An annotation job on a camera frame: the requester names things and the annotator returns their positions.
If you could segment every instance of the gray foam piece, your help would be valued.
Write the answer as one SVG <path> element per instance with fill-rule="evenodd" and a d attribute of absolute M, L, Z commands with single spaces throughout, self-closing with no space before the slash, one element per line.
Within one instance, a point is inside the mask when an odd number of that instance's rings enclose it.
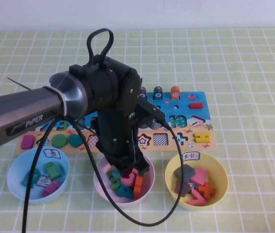
<path fill-rule="evenodd" d="M 182 178 L 182 170 L 181 167 L 179 167 L 177 170 L 174 171 L 174 174 L 177 178 Z M 196 175 L 195 169 L 193 169 L 191 166 L 184 164 L 184 181 L 188 181 L 191 177 Z"/>

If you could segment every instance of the blue puzzle board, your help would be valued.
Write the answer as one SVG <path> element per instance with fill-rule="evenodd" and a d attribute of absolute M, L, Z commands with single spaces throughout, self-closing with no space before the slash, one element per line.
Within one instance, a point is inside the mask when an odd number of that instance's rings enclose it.
<path fill-rule="evenodd" d="M 151 104 L 153 104 L 156 107 L 160 107 L 160 110 L 166 115 L 166 121 L 170 123 L 169 116 L 179 116 L 183 115 L 186 117 L 186 119 L 191 119 L 192 116 L 196 116 L 199 118 L 202 118 L 204 120 L 211 120 L 209 108 L 206 101 L 206 95 L 204 92 L 181 92 L 180 99 L 179 100 L 171 100 L 170 99 L 170 92 L 164 92 L 163 93 L 163 99 L 162 100 L 153 100 L 153 93 L 149 92 L 147 93 L 147 101 L 149 101 Z M 190 103 L 203 103 L 204 107 L 203 109 L 190 109 L 189 104 Z M 90 122 L 93 117 L 97 116 L 97 112 L 94 112 L 92 114 L 89 114 L 88 116 L 85 116 L 83 119 L 80 120 L 80 123 L 85 124 L 86 126 L 90 126 Z M 41 125 L 40 131 L 45 131 L 48 127 L 48 125 L 51 123 L 45 123 L 44 125 Z M 55 128 L 57 130 L 63 131 L 68 128 L 72 128 L 71 124 L 65 121 L 59 121 Z"/>

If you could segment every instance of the yellow bowl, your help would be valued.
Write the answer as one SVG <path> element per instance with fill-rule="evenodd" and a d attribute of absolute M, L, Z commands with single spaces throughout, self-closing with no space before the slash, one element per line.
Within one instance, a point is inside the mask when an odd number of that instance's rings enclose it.
<path fill-rule="evenodd" d="M 206 201 L 205 206 L 193 206 L 187 204 L 189 200 L 192 200 L 191 194 L 186 194 L 185 197 L 181 197 L 179 205 L 188 210 L 203 210 L 207 206 L 211 206 L 218 201 L 220 201 L 228 189 L 228 176 L 224 167 L 213 158 L 211 155 L 206 153 L 200 153 L 200 156 L 195 156 L 195 159 L 199 160 L 187 160 L 184 164 L 191 166 L 192 168 L 202 168 L 208 172 L 207 181 L 210 182 L 211 187 L 216 189 L 214 196 L 211 196 L 209 200 Z M 174 171 L 181 166 L 180 157 L 177 154 L 174 156 L 166 167 L 165 180 L 166 185 L 170 191 L 171 196 L 174 200 L 177 198 L 177 193 L 174 192 L 175 183 L 178 178 L 174 175 Z"/>

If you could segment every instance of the red rectangle piece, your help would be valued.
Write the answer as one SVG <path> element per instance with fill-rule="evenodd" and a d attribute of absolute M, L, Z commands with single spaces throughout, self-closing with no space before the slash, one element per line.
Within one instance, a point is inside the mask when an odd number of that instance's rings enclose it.
<path fill-rule="evenodd" d="M 191 108 L 191 109 L 202 109 L 202 108 L 204 108 L 204 103 L 190 103 L 189 108 Z"/>

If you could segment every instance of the blue heart puzzle piece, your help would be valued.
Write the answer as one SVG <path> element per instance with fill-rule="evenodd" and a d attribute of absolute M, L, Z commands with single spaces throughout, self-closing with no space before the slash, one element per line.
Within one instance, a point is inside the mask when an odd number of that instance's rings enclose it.
<path fill-rule="evenodd" d="M 83 144 L 81 137 L 75 133 L 73 133 L 69 136 L 69 143 L 72 145 L 72 147 L 75 147 L 75 148 L 77 148 Z"/>

